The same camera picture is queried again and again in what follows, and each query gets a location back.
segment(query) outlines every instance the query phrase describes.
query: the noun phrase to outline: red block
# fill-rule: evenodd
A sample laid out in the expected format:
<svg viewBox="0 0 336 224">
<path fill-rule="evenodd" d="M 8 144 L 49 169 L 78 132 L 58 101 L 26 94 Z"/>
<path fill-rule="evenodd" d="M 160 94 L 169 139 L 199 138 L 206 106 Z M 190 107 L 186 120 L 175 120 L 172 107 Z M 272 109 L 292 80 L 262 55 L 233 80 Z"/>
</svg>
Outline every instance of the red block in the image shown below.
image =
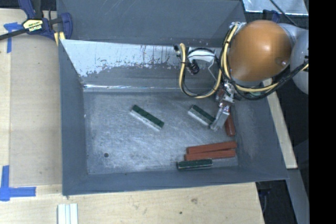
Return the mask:
<svg viewBox="0 0 336 224">
<path fill-rule="evenodd" d="M 236 129 L 235 124 L 233 123 L 233 119 L 231 114 L 227 117 L 225 123 L 224 123 L 225 131 L 228 136 L 235 136 L 236 135 Z"/>
<path fill-rule="evenodd" d="M 200 145 L 200 146 L 190 146 L 190 147 L 187 147 L 187 154 L 195 154 L 195 153 L 209 152 L 209 151 L 231 150 L 236 147 L 237 147 L 237 143 L 235 141 L 221 142 L 221 143 L 207 144 L 207 145 Z"/>
<path fill-rule="evenodd" d="M 236 156 L 236 150 L 209 151 L 195 154 L 185 154 L 185 161 L 196 161 L 198 159 L 223 159 Z"/>
</svg>

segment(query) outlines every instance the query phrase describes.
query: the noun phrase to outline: blue clamp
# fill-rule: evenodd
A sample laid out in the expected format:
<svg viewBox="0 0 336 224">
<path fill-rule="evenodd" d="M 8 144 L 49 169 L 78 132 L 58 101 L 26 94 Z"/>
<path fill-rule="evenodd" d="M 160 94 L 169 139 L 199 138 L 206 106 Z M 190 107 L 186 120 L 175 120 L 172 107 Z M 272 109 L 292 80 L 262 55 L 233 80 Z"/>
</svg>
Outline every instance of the blue clamp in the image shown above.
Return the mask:
<svg viewBox="0 0 336 224">
<path fill-rule="evenodd" d="M 0 201 L 9 201 L 12 197 L 34 197 L 36 187 L 9 187 L 9 165 L 2 167 Z"/>
<path fill-rule="evenodd" d="M 43 18 L 43 12 L 41 11 L 41 0 L 18 0 L 20 9 L 22 9 L 29 19 L 39 19 L 43 21 L 43 31 L 27 31 L 29 35 L 41 35 L 52 40 L 55 40 L 55 31 L 52 29 L 49 20 Z M 63 23 L 63 32 L 67 39 L 72 34 L 72 20 L 69 13 L 61 14 Z"/>
<path fill-rule="evenodd" d="M 15 30 L 23 29 L 22 25 L 18 23 L 4 24 L 4 27 L 9 33 Z M 11 51 L 12 51 L 12 38 L 9 37 L 7 42 L 7 53 L 10 53 Z"/>
</svg>

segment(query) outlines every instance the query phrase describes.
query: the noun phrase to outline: green block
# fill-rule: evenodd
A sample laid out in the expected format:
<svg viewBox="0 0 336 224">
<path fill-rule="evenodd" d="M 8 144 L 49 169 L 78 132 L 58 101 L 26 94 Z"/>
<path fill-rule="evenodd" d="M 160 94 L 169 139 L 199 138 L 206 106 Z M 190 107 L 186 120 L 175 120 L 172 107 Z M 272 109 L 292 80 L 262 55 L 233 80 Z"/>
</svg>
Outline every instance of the green block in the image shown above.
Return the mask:
<svg viewBox="0 0 336 224">
<path fill-rule="evenodd" d="M 192 105 L 192 107 L 188 111 L 188 114 L 207 126 L 212 124 L 215 120 L 214 117 L 212 117 L 210 114 L 206 113 L 203 109 L 199 108 L 196 105 Z"/>
<path fill-rule="evenodd" d="M 152 114 L 148 113 L 146 110 L 143 110 L 137 105 L 133 106 L 131 114 L 150 127 L 154 127 L 156 130 L 160 130 L 164 125 L 163 121 L 154 117 Z"/>
<path fill-rule="evenodd" d="M 181 161 L 177 162 L 178 170 L 202 169 L 212 166 L 212 159 L 199 159 L 196 161 Z"/>
</svg>

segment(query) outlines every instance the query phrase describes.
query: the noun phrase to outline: wooden table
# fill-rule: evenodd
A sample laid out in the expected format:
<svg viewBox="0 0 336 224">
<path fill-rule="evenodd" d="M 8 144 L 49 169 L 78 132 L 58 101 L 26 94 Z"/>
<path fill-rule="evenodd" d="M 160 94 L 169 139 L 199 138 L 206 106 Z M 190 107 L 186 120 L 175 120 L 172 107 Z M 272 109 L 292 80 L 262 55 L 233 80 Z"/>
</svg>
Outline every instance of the wooden table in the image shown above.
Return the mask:
<svg viewBox="0 0 336 224">
<path fill-rule="evenodd" d="M 0 9 L 0 34 L 6 33 L 4 23 L 21 23 L 25 18 L 20 9 Z M 11 59 L 17 59 L 27 47 L 37 50 L 25 52 L 25 66 L 20 69 L 11 65 Z M 59 96 L 55 90 L 58 69 L 51 66 L 57 65 L 53 54 L 56 44 L 44 37 L 23 34 L 13 38 L 10 54 L 6 50 L 7 40 L 0 41 L 0 168 L 8 164 L 15 168 L 10 186 L 34 182 L 37 188 L 36 197 L 0 202 L 0 223 L 57 223 L 57 205 L 72 203 L 78 204 L 80 224 L 264 223 L 255 183 L 63 196 L 60 130 L 53 127 L 59 126 L 55 125 L 59 123 Z M 47 60 L 42 54 L 49 54 Z M 34 84 L 34 79 L 44 80 L 46 76 L 54 79 Z M 296 168 L 278 98 L 273 93 L 268 100 L 286 166 Z M 20 104 L 22 109 L 13 116 L 11 108 L 17 109 Z M 15 167 L 15 160 L 21 165 Z"/>
</svg>

